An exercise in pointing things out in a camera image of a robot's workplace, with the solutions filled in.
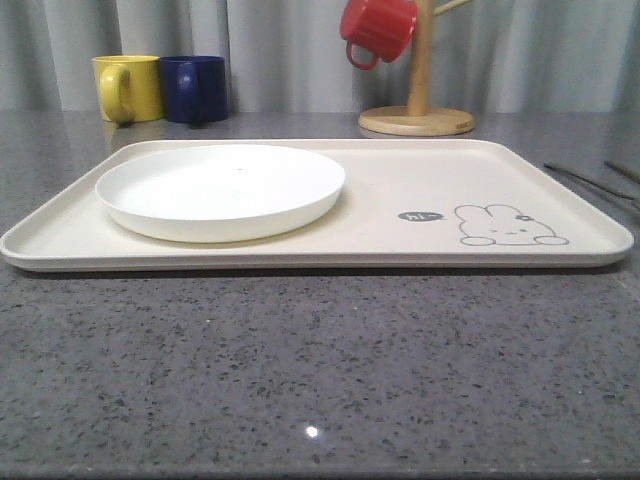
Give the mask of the cream rabbit serving tray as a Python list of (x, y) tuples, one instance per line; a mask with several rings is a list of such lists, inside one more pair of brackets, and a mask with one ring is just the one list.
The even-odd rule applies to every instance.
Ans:
[(116, 224), (94, 191), (111, 168), (175, 152), (181, 140), (123, 147), (18, 222), (4, 259), (41, 272), (315, 267), (597, 267), (632, 234), (508, 148), (488, 141), (299, 139), (346, 171), (334, 208), (260, 240), (195, 244)]

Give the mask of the silver chopstick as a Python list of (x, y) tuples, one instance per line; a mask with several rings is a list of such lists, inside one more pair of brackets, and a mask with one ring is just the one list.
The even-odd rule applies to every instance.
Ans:
[(628, 166), (619, 164), (619, 163), (615, 163), (615, 162), (611, 162), (611, 161), (605, 161), (605, 165), (609, 168), (611, 168), (612, 170), (616, 171), (617, 173), (625, 176), (626, 178), (630, 179), (631, 181), (639, 184), (640, 183), (640, 172), (636, 171), (634, 169), (631, 169)]

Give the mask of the white round plate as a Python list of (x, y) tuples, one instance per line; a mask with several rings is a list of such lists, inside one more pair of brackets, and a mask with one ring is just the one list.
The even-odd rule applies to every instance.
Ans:
[(295, 230), (326, 214), (346, 181), (336, 161), (299, 148), (225, 144), (154, 152), (101, 176), (95, 192), (133, 232), (224, 243)]

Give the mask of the wooden mug tree stand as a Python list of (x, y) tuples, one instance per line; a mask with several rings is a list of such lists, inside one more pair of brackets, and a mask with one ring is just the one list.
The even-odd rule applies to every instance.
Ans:
[[(464, 1), (451, 1), (445, 6), (454, 8)], [(408, 95), (405, 106), (385, 106), (363, 111), (360, 127), (383, 134), (399, 136), (433, 137), (470, 132), (475, 120), (470, 113), (445, 107), (430, 106), (431, 42), (437, 7), (435, 1), (418, 1), (417, 24), (411, 45)]]

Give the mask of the grey curtain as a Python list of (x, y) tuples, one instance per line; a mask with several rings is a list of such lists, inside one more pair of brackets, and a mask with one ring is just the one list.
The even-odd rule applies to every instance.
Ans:
[[(224, 58), (237, 112), (400, 104), (409, 60), (354, 68), (340, 1), (5, 1), (1, 105), (97, 107), (100, 55)], [(635, 1), (473, 1), (434, 22), (430, 99), (472, 112), (639, 107)]]

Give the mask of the dark blue mug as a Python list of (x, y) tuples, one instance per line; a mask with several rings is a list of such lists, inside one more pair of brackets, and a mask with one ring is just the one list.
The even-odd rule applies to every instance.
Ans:
[(158, 60), (164, 117), (175, 123), (226, 120), (225, 61), (219, 56), (166, 56)]

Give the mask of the red mug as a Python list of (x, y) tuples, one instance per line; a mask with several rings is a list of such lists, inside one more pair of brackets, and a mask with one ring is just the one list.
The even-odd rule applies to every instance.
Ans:
[(411, 41), (417, 19), (414, 1), (348, 1), (339, 28), (347, 59), (361, 70), (373, 69), (379, 60), (395, 61)]

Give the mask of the silver fork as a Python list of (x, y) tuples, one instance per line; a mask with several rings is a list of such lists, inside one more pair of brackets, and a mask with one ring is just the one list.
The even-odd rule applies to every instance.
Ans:
[(617, 189), (615, 189), (614, 187), (610, 186), (610, 185), (606, 185), (600, 181), (597, 181), (593, 178), (590, 178), (584, 174), (581, 174), (577, 171), (574, 171), (572, 169), (569, 169), (567, 167), (563, 167), (561, 165), (555, 164), (555, 163), (544, 163), (543, 166), (551, 171), (560, 173), (564, 176), (569, 176), (573, 179), (579, 180), (583, 183), (586, 183), (588, 185), (594, 186), (602, 191), (605, 191), (617, 198), (621, 198), (624, 200), (629, 200), (630, 202), (634, 203), (634, 204), (638, 204), (639, 203), (639, 198), (637, 196), (633, 196), (627, 193), (624, 193), (622, 191), (619, 191)]

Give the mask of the yellow mug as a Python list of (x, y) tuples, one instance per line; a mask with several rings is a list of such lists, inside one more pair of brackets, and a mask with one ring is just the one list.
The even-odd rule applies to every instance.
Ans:
[(92, 65), (103, 120), (126, 124), (163, 117), (157, 56), (99, 56)]

